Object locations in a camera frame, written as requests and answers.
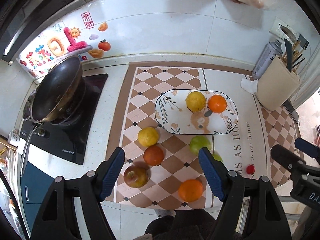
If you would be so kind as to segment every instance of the brown border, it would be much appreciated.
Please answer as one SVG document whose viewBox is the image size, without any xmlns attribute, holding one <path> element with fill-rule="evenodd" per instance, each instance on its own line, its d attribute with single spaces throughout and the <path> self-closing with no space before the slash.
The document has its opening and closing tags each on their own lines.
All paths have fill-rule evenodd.
<svg viewBox="0 0 320 240">
<path fill-rule="evenodd" d="M 251 76 L 252 72 L 234 67 L 226 67 L 207 63 L 196 62 L 180 62 L 180 61 L 139 61 L 129 62 L 127 73 L 125 74 L 124 81 L 122 83 L 118 101 L 116 104 L 115 114 L 113 116 L 112 125 L 110 129 L 110 135 L 107 145 L 106 160 L 110 158 L 115 148 L 119 147 L 120 137 L 122 131 L 122 125 L 124 122 L 125 110 L 130 94 L 130 88 L 134 78 L 134 74 L 137 67 L 190 67 L 190 68 L 202 68 L 221 70 L 226 72 L 233 72 L 243 75 Z"/>
</svg>

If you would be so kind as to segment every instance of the cabinet handle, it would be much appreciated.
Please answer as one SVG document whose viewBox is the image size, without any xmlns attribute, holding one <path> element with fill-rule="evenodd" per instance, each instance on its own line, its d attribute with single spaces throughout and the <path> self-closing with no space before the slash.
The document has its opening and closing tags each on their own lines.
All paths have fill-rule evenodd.
<svg viewBox="0 0 320 240">
<path fill-rule="evenodd" d="M 27 186 L 25 186 L 26 187 L 26 199 L 27 199 L 27 201 L 29 201 L 29 191 L 28 191 L 28 187 Z"/>
</svg>

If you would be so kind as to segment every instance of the checkered mat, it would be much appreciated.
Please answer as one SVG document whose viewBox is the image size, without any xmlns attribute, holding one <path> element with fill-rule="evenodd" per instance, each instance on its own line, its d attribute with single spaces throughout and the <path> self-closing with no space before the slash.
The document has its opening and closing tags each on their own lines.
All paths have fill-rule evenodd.
<svg viewBox="0 0 320 240">
<path fill-rule="evenodd" d="M 297 132 L 294 120 L 284 106 L 278 107 L 275 111 L 268 111 L 261 107 L 265 126 L 268 133 L 268 144 L 270 149 L 273 145 L 280 144 L 296 155 L 300 155 L 294 146 L 297 138 Z M 279 163 L 270 158 L 271 161 L 271 183 L 273 187 L 278 187 L 289 180 L 290 172 L 288 172 Z"/>
<path fill-rule="evenodd" d="M 173 135 L 155 121 L 155 102 L 171 89 L 200 89 L 198 69 L 183 67 L 141 67 L 133 79 L 128 110 L 124 117 L 122 148 L 125 164 L 116 187 L 116 202 L 153 209 L 200 209 L 205 207 L 206 179 L 198 158 L 189 151 L 188 143 L 193 135 Z M 159 166 L 148 166 L 143 161 L 146 147 L 139 144 L 138 132 L 154 127 L 160 135 L 159 147 L 165 152 Z M 131 188 L 124 183 L 124 171 L 136 164 L 149 170 L 149 182 L 141 188 Z M 178 188 L 187 179 L 198 179 L 204 186 L 202 197 L 192 203 L 179 198 Z"/>
</svg>

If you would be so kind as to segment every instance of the knife block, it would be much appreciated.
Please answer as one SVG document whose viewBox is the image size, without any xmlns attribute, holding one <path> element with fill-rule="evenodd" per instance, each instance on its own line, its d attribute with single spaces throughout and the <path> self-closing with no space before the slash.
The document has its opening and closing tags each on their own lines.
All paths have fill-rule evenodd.
<svg viewBox="0 0 320 240">
<path fill-rule="evenodd" d="M 276 56 L 258 81 L 256 96 L 269 111 L 281 106 L 299 87 L 300 78 L 286 69 L 286 64 Z"/>
</svg>

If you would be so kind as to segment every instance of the sun sticker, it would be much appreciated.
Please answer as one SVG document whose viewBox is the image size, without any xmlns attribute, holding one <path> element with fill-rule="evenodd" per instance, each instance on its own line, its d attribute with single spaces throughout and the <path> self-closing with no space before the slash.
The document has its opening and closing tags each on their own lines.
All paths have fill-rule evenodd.
<svg viewBox="0 0 320 240">
<path fill-rule="evenodd" d="M 79 28 L 76 28 L 76 27 L 73 27 L 73 28 L 69 31 L 69 33 L 70 33 L 71 36 L 74 37 L 74 38 L 78 38 L 79 36 L 81 36 L 81 35 L 80 35 L 81 31 L 79 30 Z"/>
</svg>

